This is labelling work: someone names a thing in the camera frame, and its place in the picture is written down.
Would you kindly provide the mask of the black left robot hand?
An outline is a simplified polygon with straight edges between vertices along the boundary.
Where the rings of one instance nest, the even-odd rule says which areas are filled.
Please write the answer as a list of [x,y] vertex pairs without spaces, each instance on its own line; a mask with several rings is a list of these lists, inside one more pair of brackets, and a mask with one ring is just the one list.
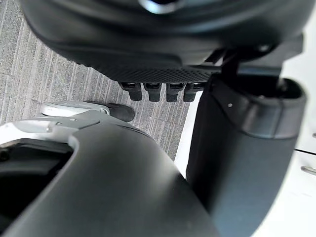
[[186,179],[220,235],[267,216],[300,132],[306,94],[280,77],[302,52],[313,0],[22,0],[34,34],[68,60],[157,102],[197,108]]

